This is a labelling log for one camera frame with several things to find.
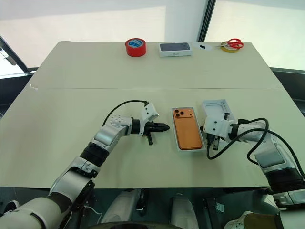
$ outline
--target open box lid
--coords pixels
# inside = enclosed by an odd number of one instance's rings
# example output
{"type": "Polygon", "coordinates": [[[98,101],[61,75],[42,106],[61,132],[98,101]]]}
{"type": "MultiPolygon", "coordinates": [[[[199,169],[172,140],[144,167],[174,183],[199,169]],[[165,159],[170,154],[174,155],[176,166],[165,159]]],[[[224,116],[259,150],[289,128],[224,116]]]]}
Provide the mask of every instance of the open box lid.
{"type": "Polygon", "coordinates": [[[235,120],[229,105],[225,99],[218,100],[204,100],[203,101],[203,112],[206,117],[214,117],[217,119],[223,119],[224,113],[228,112],[230,115],[227,120],[235,120]]]}

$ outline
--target white table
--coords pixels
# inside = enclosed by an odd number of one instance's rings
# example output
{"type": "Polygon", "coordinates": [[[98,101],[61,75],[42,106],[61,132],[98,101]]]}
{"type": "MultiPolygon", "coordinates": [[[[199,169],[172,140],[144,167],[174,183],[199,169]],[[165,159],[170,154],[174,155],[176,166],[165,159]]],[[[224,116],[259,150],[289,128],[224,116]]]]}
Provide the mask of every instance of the white table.
{"type": "Polygon", "coordinates": [[[178,58],[159,57],[157,43],[134,58],[122,42],[59,42],[31,82],[38,88],[281,87],[249,42],[238,53],[193,48],[193,56],[178,58]]]}

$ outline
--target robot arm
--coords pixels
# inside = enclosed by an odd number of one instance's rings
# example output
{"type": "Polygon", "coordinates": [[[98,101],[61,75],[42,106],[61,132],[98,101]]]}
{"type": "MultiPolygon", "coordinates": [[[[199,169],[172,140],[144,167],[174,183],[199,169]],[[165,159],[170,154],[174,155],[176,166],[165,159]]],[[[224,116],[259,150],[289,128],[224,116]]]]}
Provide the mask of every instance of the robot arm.
{"type": "Polygon", "coordinates": [[[152,103],[146,104],[140,119],[113,115],[89,142],[82,154],[53,183],[45,198],[36,198],[0,218],[1,228],[55,229],[70,211],[82,207],[94,188],[95,178],[103,162],[123,136],[147,136],[152,145],[151,132],[169,129],[154,123],[158,117],[152,103]]]}
{"type": "MultiPolygon", "coordinates": [[[[262,137],[264,129],[265,124],[261,122],[238,123],[212,117],[206,118],[203,127],[203,131],[208,134],[208,144],[213,144],[214,149],[217,149],[219,138],[231,142],[238,136],[240,141],[253,147],[262,137]]],[[[305,214],[304,173],[297,160],[293,160],[291,154],[278,142],[277,136],[280,137],[268,130],[263,142],[254,151],[254,156],[274,192],[277,206],[288,209],[279,214],[283,228],[302,228],[305,214]]]]}

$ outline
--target black cable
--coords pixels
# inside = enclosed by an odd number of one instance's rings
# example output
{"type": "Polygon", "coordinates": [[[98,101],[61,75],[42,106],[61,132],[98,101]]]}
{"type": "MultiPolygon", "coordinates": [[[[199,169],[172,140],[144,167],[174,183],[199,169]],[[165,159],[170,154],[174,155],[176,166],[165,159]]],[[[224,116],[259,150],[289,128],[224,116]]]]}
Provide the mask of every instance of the black cable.
{"type": "Polygon", "coordinates": [[[253,120],[250,120],[249,123],[253,123],[253,122],[256,122],[256,121],[264,121],[265,122],[265,129],[264,129],[264,132],[261,136],[261,138],[258,140],[258,142],[255,144],[255,146],[253,146],[252,149],[250,149],[250,151],[247,153],[247,159],[249,161],[251,161],[252,163],[258,165],[258,163],[256,161],[253,161],[250,156],[251,154],[260,146],[260,144],[263,142],[264,138],[266,137],[267,133],[268,133],[268,129],[269,129],[269,122],[267,119],[265,118],[257,118],[257,119],[253,119],[253,120]]]}
{"type": "Polygon", "coordinates": [[[105,123],[106,123],[107,119],[109,118],[109,116],[110,116],[116,109],[118,109],[120,106],[122,106],[122,105],[124,105],[124,104],[126,104],[126,103],[132,103],[132,102],[144,103],[145,106],[149,103],[149,102],[143,101],[143,100],[128,100],[128,101],[125,101],[125,102],[123,102],[123,103],[117,105],[115,108],[113,108],[113,109],[110,111],[110,113],[109,113],[109,114],[107,115],[107,117],[105,118],[105,120],[104,120],[102,126],[105,125],[105,123]]]}
{"type": "Polygon", "coordinates": [[[228,143],[228,144],[227,144],[218,154],[216,154],[216,155],[214,155],[214,156],[210,156],[209,150],[208,150],[209,147],[207,147],[206,152],[207,152],[207,157],[208,157],[208,159],[213,160],[213,159],[219,157],[219,156],[220,156],[221,154],[223,154],[231,145],[233,145],[234,142],[238,141],[239,138],[241,138],[242,136],[244,136],[244,135],[246,135],[246,134],[248,134],[248,133],[250,133],[250,132],[259,131],[259,130],[264,130],[264,129],[255,128],[255,129],[247,130],[247,131],[241,133],[241,134],[238,135],[236,138],[234,138],[231,142],[229,142],[229,143],[228,143]]]}
{"type": "MultiPolygon", "coordinates": [[[[230,143],[228,143],[228,144],[227,144],[218,154],[216,154],[216,155],[214,155],[214,156],[210,156],[210,155],[209,155],[209,149],[210,149],[210,147],[209,147],[209,145],[208,145],[208,146],[207,146],[207,150],[206,150],[206,152],[207,152],[207,157],[208,157],[208,159],[213,160],[213,159],[219,157],[221,154],[223,154],[223,153],[224,153],[224,152],[225,152],[234,142],[236,142],[240,137],[242,137],[242,136],[244,136],[244,135],[246,135],[246,134],[248,134],[248,133],[250,133],[250,132],[254,132],[254,131],[264,131],[264,130],[265,130],[265,129],[262,129],[262,128],[255,128],[255,129],[247,130],[247,131],[241,133],[239,136],[237,136],[236,138],[234,138],[230,143]]],[[[295,155],[293,149],[291,148],[291,146],[290,146],[290,145],[289,145],[289,144],[288,144],[279,134],[277,134],[277,133],[275,133],[275,132],[273,132],[273,131],[271,131],[271,130],[267,130],[267,132],[268,132],[268,133],[271,133],[271,134],[274,135],[274,136],[276,136],[277,138],[279,138],[279,139],[285,144],[285,146],[289,149],[289,151],[290,151],[292,157],[294,158],[295,164],[296,164],[297,168],[299,169],[301,176],[303,177],[303,179],[305,179],[304,171],[302,170],[302,167],[301,167],[301,165],[300,165],[300,162],[299,162],[299,160],[297,159],[297,157],[296,157],[296,155],[295,155]]]]}
{"type": "MultiPolygon", "coordinates": [[[[266,137],[266,135],[267,135],[267,130],[269,129],[269,122],[268,122],[268,120],[265,119],[265,118],[257,118],[257,119],[253,119],[253,120],[250,120],[250,121],[241,119],[241,120],[239,120],[239,121],[241,121],[241,123],[239,122],[240,124],[253,123],[253,122],[256,122],[256,121],[265,121],[265,129],[264,129],[264,132],[263,132],[261,138],[258,140],[258,142],[255,144],[255,146],[253,146],[253,148],[252,148],[252,149],[248,152],[248,154],[247,154],[248,160],[251,161],[252,163],[258,165],[258,163],[257,163],[256,161],[253,161],[253,160],[250,158],[250,155],[251,155],[251,153],[252,153],[253,151],[255,151],[255,150],[259,147],[259,145],[263,142],[264,138],[266,137]]],[[[224,152],[225,152],[234,142],[238,141],[239,138],[242,137],[242,136],[244,136],[244,135],[245,135],[245,134],[242,133],[242,134],[240,134],[239,136],[237,136],[236,138],[234,138],[229,144],[227,144],[227,145],[225,146],[225,148],[223,148],[218,154],[216,154],[216,155],[214,155],[214,156],[212,156],[212,157],[211,157],[210,154],[209,154],[210,148],[207,147],[206,152],[207,152],[207,157],[208,157],[208,159],[213,160],[213,159],[219,157],[219,156],[220,156],[221,154],[223,154],[223,153],[224,153],[224,152]]]]}

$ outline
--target red scissors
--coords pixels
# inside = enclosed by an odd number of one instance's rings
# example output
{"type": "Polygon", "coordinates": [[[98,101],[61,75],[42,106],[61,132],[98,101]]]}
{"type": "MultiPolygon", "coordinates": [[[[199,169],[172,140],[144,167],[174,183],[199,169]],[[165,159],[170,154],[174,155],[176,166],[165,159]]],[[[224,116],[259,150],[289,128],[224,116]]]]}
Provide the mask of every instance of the red scissors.
{"type": "Polygon", "coordinates": [[[221,46],[230,46],[232,48],[240,49],[240,48],[243,48],[244,43],[242,43],[242,41],[240,39],[232,38],[232,39],[228,40],[227,42],[225,42],[225,44],[223,44],[221,46]]]}

